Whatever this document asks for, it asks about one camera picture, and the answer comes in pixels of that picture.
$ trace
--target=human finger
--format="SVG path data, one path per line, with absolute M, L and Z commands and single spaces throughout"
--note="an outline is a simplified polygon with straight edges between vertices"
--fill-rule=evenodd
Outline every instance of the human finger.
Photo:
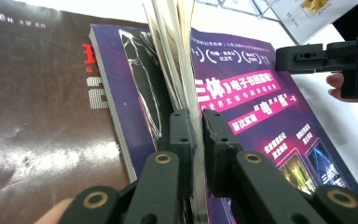
M 62 214 L 73 200 L 74 199 L 65 199 L 60 201 L 48 212 L 46 212 L 46 214 L 39 218 L 35 224 L 57 224 L 60 221 Z
M 328 93 L 331 96 L 333 96 L 334 98 L 338 99 L 339 101 L 347 102 L 347 103 L 354 103 L 355 102 L 355 99 L 344 99 L 344 98 L 342 98 L 340 88 L 329 90 Z
M 342 73 L 335 73 L 328 76 L 326 82 L 334 88 L 341 88 L 344 83 L 344 75 L 342 75 Z

